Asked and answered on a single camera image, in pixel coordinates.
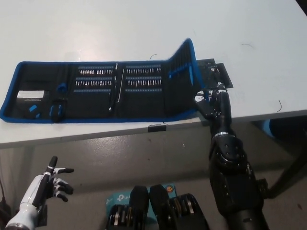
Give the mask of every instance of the white robotic arm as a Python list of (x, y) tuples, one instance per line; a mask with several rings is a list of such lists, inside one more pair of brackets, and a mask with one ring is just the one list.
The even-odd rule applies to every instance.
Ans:
[(64, 180), (55, 178), (60, 173), (72, 173), (73, 169), (55, 168), (58, 158), (52, 157), (46, 171), (34, 178), (20, 203), (19, 212), (6, 225), (5, 230), (34, 230), (38, 225), (38, 217), (43, 210), (46, 199), (68, 199), (64, 193), (71, 195), (73, 188)]

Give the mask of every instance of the screwdriver bit set case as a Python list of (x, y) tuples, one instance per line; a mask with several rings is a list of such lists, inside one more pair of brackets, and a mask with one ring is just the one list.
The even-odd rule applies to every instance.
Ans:
[(21, 62), (0, 110), (14, 123), (174, 121), (195, 112), (213, 59), (198, 67), (187, 39), (168, 60)]

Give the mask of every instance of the white table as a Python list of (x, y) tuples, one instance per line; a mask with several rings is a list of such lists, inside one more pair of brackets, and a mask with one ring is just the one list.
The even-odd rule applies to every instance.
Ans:
[[(190, 37), (197, 59), (225, 64), (234, 121), (307, 114), (307, 17), (294, 0), (10, 0), (0, 3), (0, 29), (1, 103), (20, 61), (166, 59)], [(0, 148), (135, 134), (157, 124), (1, 120)], [(199, 126), (200, 119), (167, 124)]]

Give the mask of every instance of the black cable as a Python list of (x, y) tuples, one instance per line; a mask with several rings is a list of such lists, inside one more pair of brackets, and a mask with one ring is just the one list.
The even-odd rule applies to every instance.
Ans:
[(1, 179), (0, 179), (0, 186), (1, 186), (1, 191), (2, 191), (2, 200), (5, 200), (4, 189), (3, 189), (3, 184), (2, 184)]

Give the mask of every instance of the sticker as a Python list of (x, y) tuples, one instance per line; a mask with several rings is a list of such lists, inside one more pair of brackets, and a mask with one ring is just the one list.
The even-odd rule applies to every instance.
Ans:
[(174, 188), (171, 185), (168, 185), (165, 189), (168, 193), (172, 193), (174, 191)]
[(17, 98), (43, 98), (44, 90), (24, 91), (20, 90), (17, 94)]

